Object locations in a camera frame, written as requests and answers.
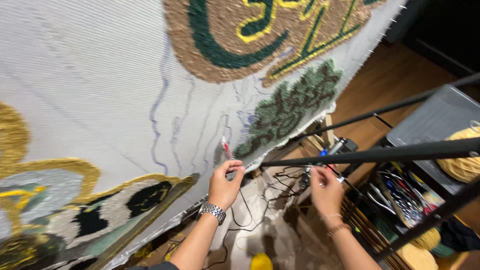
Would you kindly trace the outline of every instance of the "beige yarn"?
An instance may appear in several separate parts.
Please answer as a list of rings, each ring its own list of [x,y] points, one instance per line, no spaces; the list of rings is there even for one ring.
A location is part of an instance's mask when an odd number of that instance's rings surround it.
[[[397,251],[415,270],[438,270],[435,258],[426,249],[417,248],[412,244],[406,244]]]
[[[475,137],[480,137],[480,127],[473,126],[472,124],[471,128],[458,131],[446,140],[459,140]],[[437,162],[447,174],[465,183],[469,183],[480,175],[480,157],[437,160]]]
[[[440,243],[440,233],[437,229],[431,228],[426,233],[413,239],[410,243],[418,248],[432,250],[438,245],[438,243]]]

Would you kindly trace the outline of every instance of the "yellow yarn ball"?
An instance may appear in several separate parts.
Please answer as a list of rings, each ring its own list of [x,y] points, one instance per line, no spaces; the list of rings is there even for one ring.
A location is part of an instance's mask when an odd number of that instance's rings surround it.
[[[447,140],[459,140],[480,137],[480,132],[467,128],[454,133]],[[480,175],[480,157],[437,160],[440,167],[453,178],[469,183]]]
[[[273,270],[273,264],[265,253],[257,253],[252,258],[250,270]]]
[[[418,248],[432,250],[440,243],[440,233],[435,228],[431,228],[410,243]]]
[[[435,258],[426,249],[417,248],[412,244],[406,244],[397,251],[415,270],[438,270]]]

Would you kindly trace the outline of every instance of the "hand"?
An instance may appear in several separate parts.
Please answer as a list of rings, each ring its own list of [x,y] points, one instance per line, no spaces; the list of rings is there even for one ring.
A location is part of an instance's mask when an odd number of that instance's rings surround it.
[[[208,188],[208,202],[214,204],[222,210],[227,209],[235,202],[240,190],[241,180],[245,167],[241,166],[241,160],[225,161],[210,177],[210,187]],[[232,181],[228,181],[225,174],[237,171],[237,175]]]
[[[339,214],[343,200],[343,187],[336,177],[327,169],[312,167],[310,170],[310,185],[312,186],[312,202],[321,217],[328,214]],[[327,227],[333,227],[341,222],[339,217],[325,218]]]

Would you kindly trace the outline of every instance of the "metal watch band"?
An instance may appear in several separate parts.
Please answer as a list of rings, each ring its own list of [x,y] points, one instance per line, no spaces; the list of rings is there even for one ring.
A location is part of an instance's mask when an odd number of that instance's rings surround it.
[[[207,202],[205,202],[202,205],[202,207],[200,208],[200,212],[198,214],[199,216],[201,216],[204,213],[209,213],[214,215],[218,219],[218,225],[222,225],[223,220],[227,216],[227,214],[225,213],[224,210],[222,210],[222,208]]]

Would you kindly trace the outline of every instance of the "silver watch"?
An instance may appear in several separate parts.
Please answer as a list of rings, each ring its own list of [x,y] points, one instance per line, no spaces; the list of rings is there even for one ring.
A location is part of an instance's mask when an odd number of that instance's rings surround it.
[[[200,207],[200,210],[198,210],[197,220],[199,220],[204,213],[210,213],[214,215],[218,219],[218,225],[222,225],[223,220],[227,216],[222,208],[208,202],[204,202]]]

